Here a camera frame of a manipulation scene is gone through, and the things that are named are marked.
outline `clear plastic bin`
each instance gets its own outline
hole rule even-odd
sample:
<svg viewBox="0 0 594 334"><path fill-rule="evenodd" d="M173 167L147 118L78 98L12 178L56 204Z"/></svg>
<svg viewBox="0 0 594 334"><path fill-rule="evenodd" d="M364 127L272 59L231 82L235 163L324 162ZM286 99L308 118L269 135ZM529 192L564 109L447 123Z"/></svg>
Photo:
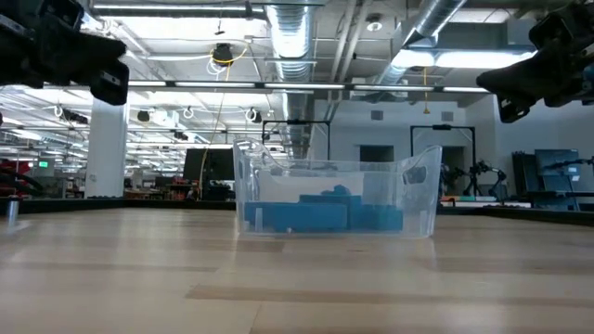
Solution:
<svg viewBox="0 0 594 334"><path fill-rule="evenodd" d="M390 163L275 160L234 143L240 233L433 234L442 148Z"/></svg>

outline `ductwork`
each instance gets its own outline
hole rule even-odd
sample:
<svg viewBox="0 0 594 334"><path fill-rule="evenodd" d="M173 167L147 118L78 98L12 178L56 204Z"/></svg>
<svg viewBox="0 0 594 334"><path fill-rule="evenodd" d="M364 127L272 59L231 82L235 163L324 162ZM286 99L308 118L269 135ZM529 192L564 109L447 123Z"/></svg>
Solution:
<svg viewBox="0 0 594 334"><path fill-rule="evenodd" d="M313 36L314 8L311 6L267 6L272 25L271 36L277 58L308 58ZM307 83L312 80L312 65L300 62L277 62L278 78L282 82ZM314 97L309 94L283 94L285 120L312 121ZM292 159L305 159L309 149L311 126L287 127L286 150Z"/></svg>
<svg viewBox="0 0 594 334"><path fill-rule="evenodd" d="M415 23L406 37L402 39L397 51L399 52L403 47L422 39L435 37L465 3L466 0L423 0L420 4L418 16L414 18ZM374 84L398 84L407 70L408 68L397 67L391 63L375 80Z"/></svg>

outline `cable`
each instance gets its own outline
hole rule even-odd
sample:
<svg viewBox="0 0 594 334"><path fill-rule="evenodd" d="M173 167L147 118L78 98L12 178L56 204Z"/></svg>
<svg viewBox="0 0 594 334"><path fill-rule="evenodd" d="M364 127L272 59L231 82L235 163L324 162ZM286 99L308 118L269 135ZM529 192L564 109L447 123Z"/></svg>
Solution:
<svg viewBox="0 0 594 334"><path fill-rule="evenodd" d="M228 82L229 81L229 75L231 74L231 66L228 66L226 68L226 78L225 81ZM213 129L213 133L211 134L211 138L209 139L208 145L206 146L206 149L204 150L204 155L202 156L202 164L200 165L200 179L198 180L198 188L200 190L200 194L202 196L204 196L204 194L202 194L202 190L204 189L204 184L202 183L202 178L204 176L204 164L206 163L206 156L208 155L208 151L211 148L211 145L213 144L213 140L214 140L214 136L216 135L216 127L219 125L219 122L221 120L221 111L223 111L223 104L225 103L225 94L223 93L223 96L221 97L221 105L219 106L219 110L216 114L216 121L214 123L214 129Z"/></svg>

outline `blue block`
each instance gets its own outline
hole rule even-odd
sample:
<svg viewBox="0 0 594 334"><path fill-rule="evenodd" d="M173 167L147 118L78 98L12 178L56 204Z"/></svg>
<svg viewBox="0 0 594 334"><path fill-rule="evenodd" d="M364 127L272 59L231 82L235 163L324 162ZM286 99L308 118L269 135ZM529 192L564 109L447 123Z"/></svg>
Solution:
<svg viewBox="0 0 594 334"><path fill-rule="evenodd" d="M301 195L299 197L300 203L335 203L342 204L347 207L347 222L346 228L354 228L354 223L359 220L361 215L361 207L363 206L360 196L343 196L343 195Z"/></svg>
<svg viewBox="0 0 594 334"><path fill-rule="evenodd" d="M256 224L256 209L262 209L262 226L268 231L333 232L346 229L347 212L342 204L248 202L245 219L252 228Z"/></svg>
<svg viewBox="0 0 594 334"><path fill-rule="evenodd" d="M356 229L375 231L402 231L404 216L392 205L364 205Z"/></svg>

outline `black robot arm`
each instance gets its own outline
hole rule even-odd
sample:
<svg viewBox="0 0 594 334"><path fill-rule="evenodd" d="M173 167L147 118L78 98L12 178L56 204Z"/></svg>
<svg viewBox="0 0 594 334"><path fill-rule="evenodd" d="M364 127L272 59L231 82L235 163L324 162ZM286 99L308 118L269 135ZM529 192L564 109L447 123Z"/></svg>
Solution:
<svg viewBox="0 0 594 334"><path fill-rule="evenodd" d="M80 32L75 0L0 1L0 86L89 85L112 105L127 101L129 70L123 42Z"/></svg>
<svg viewBox="0 0 594 334"><path fill-rule="evenodd" d="M594 3L574 0L530 31L530 59L481 74L477 84L497 95L503 122L516 122L544 99L549 107L594 101Z"/></svg>

